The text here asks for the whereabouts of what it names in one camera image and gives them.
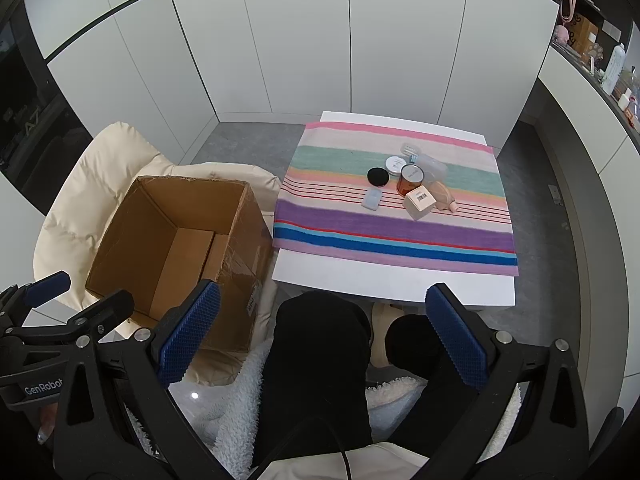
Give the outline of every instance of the beige slipper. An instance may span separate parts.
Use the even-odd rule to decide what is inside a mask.
[[[388,303],[375,303],[371,311],[371,325],[373,327],[373,344],[371,345],[371,364],[376,368],[389,366],[386,358],[385,336],[391,324],[399,317],[404,316],[400,308],[395,308]]]

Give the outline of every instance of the metal bolt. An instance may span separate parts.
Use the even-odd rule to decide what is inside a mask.
[[[556,348],[561,352],[566,352],[569,349],[569,343],[564,339],[556,339]]]
[[[76,346],[78,348],[84,348],[91,342],[91,339],[87,335],[81,335],[78,339],[76,339]]]
[[[500,332],[495,333],[495,338],[502,344],[509,344],[513,341],[513,336],[509,332],[505,332],[504,330],[500,330]]]
[[[146,341],[151,337],[151,330],[148,328],[139,328],[136,330],[136,333],[133,335],[136,341]]]

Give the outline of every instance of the person's leg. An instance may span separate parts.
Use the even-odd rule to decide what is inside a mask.
[[[285,301],[262,372],[254,466],[300,422],[321,415],[345,449],[371,444],[365,397],[370,328],[366,314],[328,292]],[[337,452],[322,422],[303,430],[279,459]]]
[[[389,442],[433,456],[478,392],[462,382],[426,316],[396,319],[385,345],[389,362],[429,381]]]

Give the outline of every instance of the colorful striped cloth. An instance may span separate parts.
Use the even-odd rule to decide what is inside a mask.
[[[404,142],[447,165],[454,214],[418,221],[402,206],[396,177],[377,211],[360,203],[367,171],[385,167]],[[282,183],[274,247],[423,269],[518,275],[511,218],[493,151],[468,140],[368,124],[308,124]]]

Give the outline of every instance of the black disc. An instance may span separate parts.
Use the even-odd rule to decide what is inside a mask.
[[[372,186],[382,187],[389,182],[389,174],[384,168],[371,168],[367,173],[367,180]]]

